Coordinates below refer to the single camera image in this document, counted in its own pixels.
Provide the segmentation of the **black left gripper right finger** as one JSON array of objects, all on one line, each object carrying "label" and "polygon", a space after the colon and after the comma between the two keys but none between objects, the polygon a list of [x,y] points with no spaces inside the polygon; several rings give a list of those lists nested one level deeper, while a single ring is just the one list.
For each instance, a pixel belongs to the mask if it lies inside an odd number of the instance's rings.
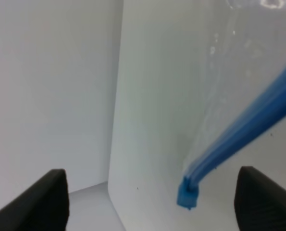
[{"label": "black left gripper right finger", "polygon": [[241,231],[286,231],[286,190],[254,167],[239,171],[234,209]]}]

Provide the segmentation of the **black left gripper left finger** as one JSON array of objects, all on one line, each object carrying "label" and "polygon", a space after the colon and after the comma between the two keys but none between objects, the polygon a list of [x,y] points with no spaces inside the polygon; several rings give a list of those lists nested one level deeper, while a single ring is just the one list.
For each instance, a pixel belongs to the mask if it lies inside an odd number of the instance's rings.
[{"label": "black left gripper left finger", "polygon": [[52,169],[0,210],[0,231],[64,231],[69,194],[64,169]]}]

